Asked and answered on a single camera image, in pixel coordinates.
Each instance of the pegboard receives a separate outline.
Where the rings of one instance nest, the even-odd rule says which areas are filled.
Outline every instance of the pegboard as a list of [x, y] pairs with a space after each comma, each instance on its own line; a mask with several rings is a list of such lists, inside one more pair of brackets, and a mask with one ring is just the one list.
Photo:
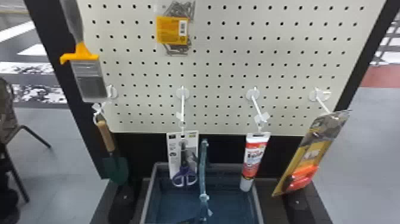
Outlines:
[[88, 48], [100, 55], [106, 84], [119, 97], [105, 107], [113, 132], [179, 130], [177, 88], [190, 90], [185, 120], [200, 133], [257, 130], [245, 94], [256, 86], [264, 130], [302, 136], [323, 112], [314, 87], [337, 104], [384, 0], [196, 1], [187, 57], [155, 41], [162, 1], [78, 0]]

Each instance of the red and white tube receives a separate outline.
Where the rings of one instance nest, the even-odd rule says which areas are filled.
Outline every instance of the red and white tube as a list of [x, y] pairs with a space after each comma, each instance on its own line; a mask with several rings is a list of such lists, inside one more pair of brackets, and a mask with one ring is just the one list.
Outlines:
[[251, 189], [270, 136], [271, 132], [247, 134], [242, 178], [240, 179], [240, 189], [242, 191], [248, 192]]

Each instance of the gray floor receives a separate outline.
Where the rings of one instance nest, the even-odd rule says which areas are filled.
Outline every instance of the gray floor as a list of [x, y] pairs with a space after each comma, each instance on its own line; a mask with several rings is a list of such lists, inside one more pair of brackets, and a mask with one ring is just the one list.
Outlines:
[[400, 89], [359, 88], [314, 179], [334, 224], [400, 223]]
[[47, 149], [21, 131], [9, 144], [30, 195], [20, 199], [19, 224], [89, 223], [107, 181], [100, 180], [69, 110], [16, 109], [21, 124], [44, 137]]

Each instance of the packaged screws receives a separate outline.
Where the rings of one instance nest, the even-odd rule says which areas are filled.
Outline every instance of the packaged screws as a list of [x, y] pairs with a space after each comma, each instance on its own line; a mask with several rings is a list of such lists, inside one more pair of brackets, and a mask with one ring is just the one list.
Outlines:
[[157, 42], [169, 56], [186, 56], [192, 47], [189, 23], [193, 23], [195, 1], [164, 1], [158, 5]]

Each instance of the packaged tool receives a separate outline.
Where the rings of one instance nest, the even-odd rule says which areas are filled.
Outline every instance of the packaged tool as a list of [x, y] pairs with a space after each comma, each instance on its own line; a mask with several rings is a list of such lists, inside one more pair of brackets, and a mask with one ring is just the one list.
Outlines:
[[156, 5], [157, 42], [168, 56], [187, 56], [192, 47], [189, 26], [195, 16], [195, 1], [159, 0]]
[[71, 68], [83, 102], [107, 100], [99, 56], [90, 53], [83, 41], [83, 25], [76, 0], [60, 0], [68, 28], [75, 39], [75, 53], [60, 57], [60, 63], [71, 62]]
[[242, 178], [240, 189], [248, 192], [257, 174], [265, 148], [270, 139], [271, 132], [248, 133], [246, 135], [246, 149], [243, 159]]
[[313, 121], [272, 196], [304, 188], [312, 181], [323, 156], [348, 118], [349, 110], [343, 110], [322, 115]]
[[191, 185], [197, 181], [197, 163], [199, 132], [197, 130], [167, 133], [168, 168], [175, 186], [185, 183]]

